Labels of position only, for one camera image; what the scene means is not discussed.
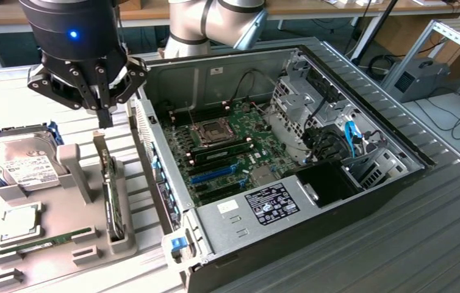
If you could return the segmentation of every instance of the blue led light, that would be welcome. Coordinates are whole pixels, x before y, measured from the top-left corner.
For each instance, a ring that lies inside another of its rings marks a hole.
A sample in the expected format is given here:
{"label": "blue led light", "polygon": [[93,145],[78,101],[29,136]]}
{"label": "blue led light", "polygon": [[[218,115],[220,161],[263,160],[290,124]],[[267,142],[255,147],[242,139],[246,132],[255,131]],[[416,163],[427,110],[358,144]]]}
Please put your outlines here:
{"label": "blue led light", "polygon": [[78,37],[79,37],[78,32],[74,31],[74,30],[69,31],[69,32],[67,32],[67,35],[70,36],[70,39],[74,39],[74,40],[77,40]]}

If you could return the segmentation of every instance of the blue pcie slot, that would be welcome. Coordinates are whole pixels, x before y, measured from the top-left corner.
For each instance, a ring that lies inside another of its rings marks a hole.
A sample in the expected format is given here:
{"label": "blue pcie slot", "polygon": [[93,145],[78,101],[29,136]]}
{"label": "blue pcie slot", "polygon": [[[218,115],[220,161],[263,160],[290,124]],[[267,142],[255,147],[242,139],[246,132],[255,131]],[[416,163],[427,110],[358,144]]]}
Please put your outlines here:
{"label": "blue pcie slot", "polygon": [[212,171],[211,173],[191,177],[190,183],[191,184],[202,183],[203,181],[207,181],[207,180],[214,179],[216,177],[230,175],[234,173],[235,170],[236,170],[236,165],[234,164],[234,165],[224,167],[216,171]]}

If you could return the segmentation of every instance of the white label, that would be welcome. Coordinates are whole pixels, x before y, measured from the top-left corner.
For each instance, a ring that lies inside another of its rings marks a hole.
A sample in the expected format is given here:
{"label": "white label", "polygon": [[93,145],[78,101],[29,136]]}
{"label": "white label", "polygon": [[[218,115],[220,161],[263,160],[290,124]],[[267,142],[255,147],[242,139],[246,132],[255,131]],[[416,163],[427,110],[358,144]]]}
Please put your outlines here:
{"label": "white label", "polygon": [[46,248],[46,247],[50,247],[51,245],[53,245],[53,243],[51,243],[51,242],[47,242],[47,243],[39,244],[39,245],[35,245],[35,246],[33,246],[33,247],[21,249],[21,250],[18,250],[17,252],[18,252],[18,253],[27,253],[27,252],[31,252],[31,251],[34,251],[34,250],[43,249],[43,248]]}
{"label": "white label", "polygon": [[218,153],[218,154],[212,154],[212,155],[204,157],[204,159],[206,159],[206,160],[214,159],[215,157],[224,156],[226,154],[227,154],[227,152],[224,151],[224,152],[220,152],[220,153]]}
{"label": "white label", "polygon": [[236,209],[238,205],[236,205],[235,200],[230,200],[230,201],[226,201],[224,203],[218,204],[215,207],[218,208],[218,212],[223,214],[224,212],[228,212]]}
{"label": "white label", "polygon": [[215,75],[215,74],[220,74],[220,73],[223,73],[223,67],[211,68],[210,75]]}
{"label": "white label", "polygon": [[47,156],[26,157],[5,162],[5,168],[21,187],[57,180],[57,173]]}

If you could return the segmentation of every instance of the blue cable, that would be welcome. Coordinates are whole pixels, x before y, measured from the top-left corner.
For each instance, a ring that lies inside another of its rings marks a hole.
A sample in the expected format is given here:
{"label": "blue cable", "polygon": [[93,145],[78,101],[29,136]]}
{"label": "blue cable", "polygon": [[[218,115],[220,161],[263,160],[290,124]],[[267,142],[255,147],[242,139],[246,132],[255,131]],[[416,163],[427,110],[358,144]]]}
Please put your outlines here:
{"label": "blue cable", "polygon": [[351,150],[351,157],[355,157],[354,144],[351,143],[351,138],[354,136],[360,138],[362,135],[352,121],[346,121],[343,132],[344,132],[344,139],[346,139],[346,142],[348,143],[350,150]]}

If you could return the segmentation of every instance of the desk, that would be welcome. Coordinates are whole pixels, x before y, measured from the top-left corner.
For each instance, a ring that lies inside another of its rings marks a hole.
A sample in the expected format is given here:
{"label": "desk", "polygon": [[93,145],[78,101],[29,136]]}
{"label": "desk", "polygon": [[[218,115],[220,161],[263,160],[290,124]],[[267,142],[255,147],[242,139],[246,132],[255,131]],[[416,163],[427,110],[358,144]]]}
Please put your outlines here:
{"label": "desk", "polygon": [[[316,18],[347,18],[359,17],[364,7],[355,4],[330,5],[319,0],[267,0],[266,8],[268,20],[302,20]],[[372,19],[364,28],[366,31],[355,47],[351,57],[355,57],[364,46],[366,40],[372,32],[375,24],[379,22],[380,14],[387,6],[384,3],[371,5],[364,16]],[[426,7],[415,4],[411,0],[399,0],[390,15],[434,15],[450,13],[450,6]],[[123,27],[158,26],[169,24],[167,0],[147,0],[142,10],[121,12]],[[17,0],[3,0],[0,5],[0,33],[29,32],[31,31],[27,21],[21,11]]]}

